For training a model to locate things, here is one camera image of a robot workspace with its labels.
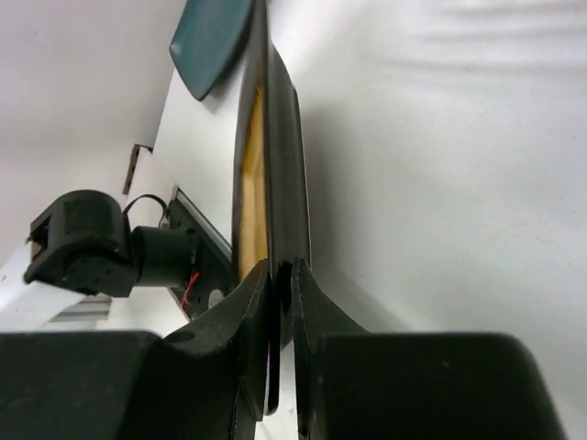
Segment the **cable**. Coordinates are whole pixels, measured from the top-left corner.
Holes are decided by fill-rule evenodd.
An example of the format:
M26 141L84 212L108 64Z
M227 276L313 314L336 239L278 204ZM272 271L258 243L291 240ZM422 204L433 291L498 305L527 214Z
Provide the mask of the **cable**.
M159 223L158 223L158 226L161 226L161 222L163 221L163 219L169 215L169 207L163 201L163 199L161 199L159 196L157 196L155 194L142 194L142 195L140 195L135 200L133 200L132 202L127 204L127 207L122 210L122 215L128 216L128 212L130 211L130 208L132 208L134 206L134 204L136 202L138 202L140 199L151 199L151 200L154 200L155 202L157 202L161 206L163 213L161 214L161 219L159 220Z
M194 284L198 278L200 278L200 272L196 272L194 275L192 275L190 282L188 282L187 287L185 288L185 291L183 291L182 300L180 301L180 307L182 310L185 310L186 304L190 305L190 303L187 301L187 297L192 291L192 288L194 287Z

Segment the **black object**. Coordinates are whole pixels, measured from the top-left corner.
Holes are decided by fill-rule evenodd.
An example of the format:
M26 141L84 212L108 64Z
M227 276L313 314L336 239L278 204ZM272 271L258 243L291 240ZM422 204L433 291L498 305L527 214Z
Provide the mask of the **black object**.
M196 243L186 232L139 226L103 192L68 192L30 226L33 255L25 282L125 297L133 286L183 285Z
M232 261L238 281L242 206L242 166L249 144L249 117L255 93L263 91L265 203L272 294L270 384L267 413L279 400L280 352L292 340L291 270L296 258L310 262L310 232L305 157L297 93L277 49L269 38L267 5L256 1L247 68L238 104L233 178Z
M230 272L230 247L181 191L169 203L169 228L188 233L194 241L194 270L200 272L200 277L190 291L189 302L183 307L194 319L208 310L211 293L226 297L237 286ZM186 287L187 282L172 288L178 301Z
M187 0L170 54L190 94L204 100L244 50L253 0Z
M505 335L371 335L292 270L298 435L564 439L533 358ZM0 335L12 439L247 439L263 416L269 263L164 340Z

